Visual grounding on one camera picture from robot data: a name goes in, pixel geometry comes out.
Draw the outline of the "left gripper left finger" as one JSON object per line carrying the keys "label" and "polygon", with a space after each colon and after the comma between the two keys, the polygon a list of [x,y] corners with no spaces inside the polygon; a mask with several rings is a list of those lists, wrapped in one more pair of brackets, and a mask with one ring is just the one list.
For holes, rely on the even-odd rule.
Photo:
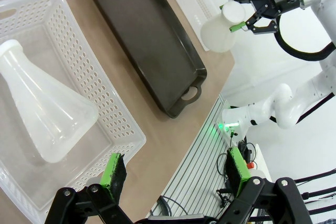
{"label": "left gripper left finger", "polygon": [[103,223],[132,223],[119,206],[127,176],[123,154],[113,153],[98,183],[76,191],[60,188],[52,201],[45,223],[86,223],[98,216]]}

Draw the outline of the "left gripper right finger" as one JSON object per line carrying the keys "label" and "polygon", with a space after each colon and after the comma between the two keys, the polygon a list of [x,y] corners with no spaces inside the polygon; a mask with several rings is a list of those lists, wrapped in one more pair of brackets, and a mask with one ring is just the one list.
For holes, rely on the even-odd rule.
{"label": "left gripper right finger", "polygon": [[227,150],[225,173],[235,198],[218,223],[247,223],[255,209],[265,210],[273,223],[312,223],[293,179],[272,183],[252,176],[237,147]]}

